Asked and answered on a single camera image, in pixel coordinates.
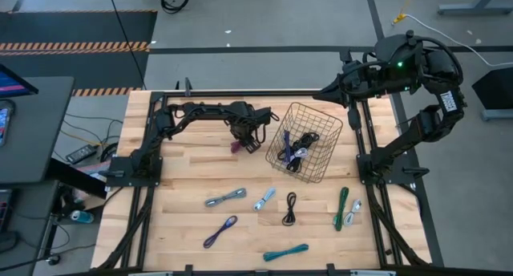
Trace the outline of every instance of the butcher block tabletop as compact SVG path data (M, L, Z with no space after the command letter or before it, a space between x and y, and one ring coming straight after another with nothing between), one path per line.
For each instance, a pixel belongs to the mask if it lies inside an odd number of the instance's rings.
M150 94L150 91L130 94L119 140L119 156L129 156L141 144ZM253 154L245 150L231 153L230 144L234 139L223 121L191 123L171 141L162 143L164 166L151 210L144 270L178 271L184 270L187 264L192 264L194 270L323 270L327 263L333 263L337 269L379 268L366 190L358 178L357 142L348 124L347 111L342 106L309 96L176 97L169 103L229 104L236 100L244 100L255 109L271 107L280 118L291 103L301 103L340 119L344 126L323 180L307 184L277 171L265 160L279 122L272 121L267 126L267 140ZM398 136L390 100L371 99L369 105L378 145L386 145ZM365 130L364 139L368 144ZM253 211L253 205L270 187L276 188L275 197L261 211ZM353 225L337 232L332 222L342 187L349 188L344 216L351 210L354 200L361 199L362 207L354 216ZM227 200L212 208L204 204L209 198L239 188L246 188L247 197ZM288 227L283 226L281 220L287 213L290 192L297 195L293 209L296 223ZM389 185L388 192L398 231L418 256L429 262L415 197L395 185ZM124 188L105 207L92 267L105 261L124 235L132 193L133 188ZM238 222L225 230L210 249L205 249L205 239L232 215L238 217ZM388 234L383 233L383 237L385 247L390 248ZM138 239L139 234L136 234L131 264L135 264ZM265 262L262 257L265 252L287 250L300 244L308 244L309 250L271 262ZM394 263L391 256L388 262Z

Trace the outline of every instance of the metal wire basket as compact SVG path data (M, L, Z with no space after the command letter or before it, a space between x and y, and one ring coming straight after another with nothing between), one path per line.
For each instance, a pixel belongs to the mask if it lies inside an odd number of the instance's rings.
M328 168L341 130L342 122L339 119L304 104L292 103L265 154L265 159L273 168L283 173L307 183L319 183ZM307 148L308 156L295 163L296 172L292 172L289 163L282 160L285 158L285 131L289 132L291 147L306 133L315 132L319 135L318 140Z

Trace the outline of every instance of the computer screen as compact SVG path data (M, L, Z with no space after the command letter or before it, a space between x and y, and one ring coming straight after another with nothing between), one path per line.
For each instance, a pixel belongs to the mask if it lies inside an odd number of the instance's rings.
M0 98L36 93L38 93L37 88L0 64Z

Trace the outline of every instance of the teal cable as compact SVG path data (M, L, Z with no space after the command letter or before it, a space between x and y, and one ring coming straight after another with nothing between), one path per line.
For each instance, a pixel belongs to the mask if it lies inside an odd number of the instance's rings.
M303 251L307 251L308 248L309 248L308 244L301 244L299 246L295 246L292 249L281 251L281 252L265 252L264 253L264 261L269 262L269 261L272 261L272 260L274 260L276 258L279 258L281 256L285 256L285 255L288 255L288 254L295 254L295 253L300 253L300 252L303 252Z
M337 215L333 218L333 225L337 231L342 230L342 223L344 222L344 217L342 214L344 213L345 201L347 201L347 197L349 196L349 188L344 187L340 190L340 201L338 202L338 212Z

